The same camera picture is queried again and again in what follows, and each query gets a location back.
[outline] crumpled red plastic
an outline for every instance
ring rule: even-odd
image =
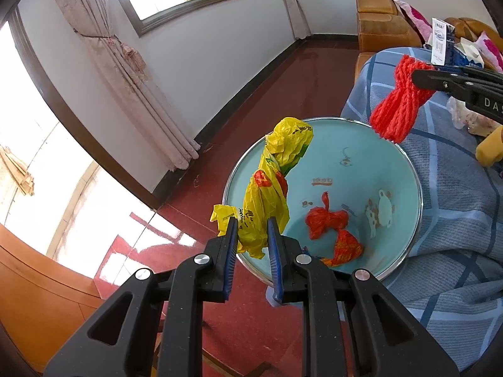
[[[334,246],[334,258],[321,258],[326,266],[337,266],[358,258],[363,252],[363,246],[347,230],[339,230]]]
[[[342,230],[348,225],[349,215],[347,211],[329,211],[329,193],[325,191],[321,195],[321,201],[325,207],[313,207],[306,215],[306,225],[309,228],[309,238],[316,240],[321,237],[328,228]]]

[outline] silver screw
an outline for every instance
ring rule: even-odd
[[[355,272],[355,277],[359,281],[368,281],[370,279],[370,274],[365,269],[358,269],[358,271]]]
[[[147,268],[138,269],[134,276],[136,277],[136,279],[144,281],[145,279],[148,279],[150,277],[150,270]]]
[[[307,265],[311,263],[312,258],[309,255],[306,254],[300,254],[295,258],[295,260],[300,263],[301,265]]]
[[[210,261],[210,257],[206,254],[199,254],[194,257],[194,262],[198,265],[204,265]]]

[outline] plaid tablecloth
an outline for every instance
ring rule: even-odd
[[[423,61],[431,55],[416,48],[376,54],[363,67],[343,117],[368,123],[393,89],[403,54]],[[463,370],[503,323],[503,181],[496,169],[477,162],[476,138],[454,128],[447,99],[437,92],[401,144],[423,186],[423,221],[410,256],[384,283]]]

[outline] yellow plastic bag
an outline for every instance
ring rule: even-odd
[[[243,208],[229,205],[213,206],[210,221],[218,221],[219,236],[227,231],[230,217],[239,224],[238,253],[247,251],[253,258],[262,258],[267,246],[267,220],[274,216],[280,233],[290,219],[286,204],[288,191],[285,176],[293,169],[311,143],[313,129],[294,117],[279,122],[271,134],[260,157],[258,170],[246,188]]]

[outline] wooden door frame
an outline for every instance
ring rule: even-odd
[[[151,209],[159,209],[164,200],[143,187],[105,150],[59,94],[33,50],[17,6],[8,18],[8,23],[21,61],[45,103],[61,124],[82,148],[122,186]]]

